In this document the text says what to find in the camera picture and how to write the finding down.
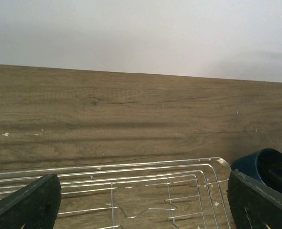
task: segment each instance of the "wooden table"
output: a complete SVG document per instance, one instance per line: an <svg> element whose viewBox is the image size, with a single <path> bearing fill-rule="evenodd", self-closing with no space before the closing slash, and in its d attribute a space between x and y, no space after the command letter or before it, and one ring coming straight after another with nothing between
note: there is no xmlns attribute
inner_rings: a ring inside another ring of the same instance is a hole
<svg viewBox="0 0 282 229"><path fill-rule="evenodd" d="M282 152L282 83L0 65L0 170L266 147Z"/></svg>

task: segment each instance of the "dark blue mug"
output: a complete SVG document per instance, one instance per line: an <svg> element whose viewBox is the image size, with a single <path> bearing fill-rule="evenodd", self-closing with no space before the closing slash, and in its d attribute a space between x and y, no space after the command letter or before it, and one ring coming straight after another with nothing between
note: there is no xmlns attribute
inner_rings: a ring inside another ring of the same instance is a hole
<svg viewBox="0 0 282 229"><path fill-rule="evenodd" d="M268 187L282 193L282 186L279 186L267 176L267 173L261 171L261 165L274 164L282 162L282 153L275 149L263 149L253 154L244 156L236 160L232 165L232 170L237 169L251 178L262 182ZM274 172L282 177L282 170L274 170Z"/></svg>

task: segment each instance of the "white wall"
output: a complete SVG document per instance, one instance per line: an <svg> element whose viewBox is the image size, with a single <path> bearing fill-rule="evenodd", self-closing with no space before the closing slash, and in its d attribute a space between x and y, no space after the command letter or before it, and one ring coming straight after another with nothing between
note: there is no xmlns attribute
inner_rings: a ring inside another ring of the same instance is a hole
<svg viewBox="0 0 282 229"><path fill-rule="evenodd" d="M282 81L282 0L0 0L0 64Z"/></svg>

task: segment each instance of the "metal dish rack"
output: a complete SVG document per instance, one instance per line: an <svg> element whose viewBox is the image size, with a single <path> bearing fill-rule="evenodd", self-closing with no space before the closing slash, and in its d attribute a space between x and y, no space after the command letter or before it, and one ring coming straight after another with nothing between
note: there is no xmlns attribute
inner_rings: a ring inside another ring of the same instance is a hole
<svg viewBox="0 0 282 229"><path fill-rule="evenodd" d="M0 172L0 199L44 174L62 187L55 228L231 228L220 157Z"/></svg>

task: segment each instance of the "wire rack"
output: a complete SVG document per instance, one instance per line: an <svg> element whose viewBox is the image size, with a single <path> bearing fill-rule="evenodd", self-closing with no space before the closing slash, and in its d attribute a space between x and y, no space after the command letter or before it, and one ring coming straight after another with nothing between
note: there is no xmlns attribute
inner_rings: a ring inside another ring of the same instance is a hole
<svg viewBox="0 0 282 229"><path fill-rule="evenodd" d="M0 199L56 173L55 228L231 228L231 168L219 157L0 172Z"/></svg>

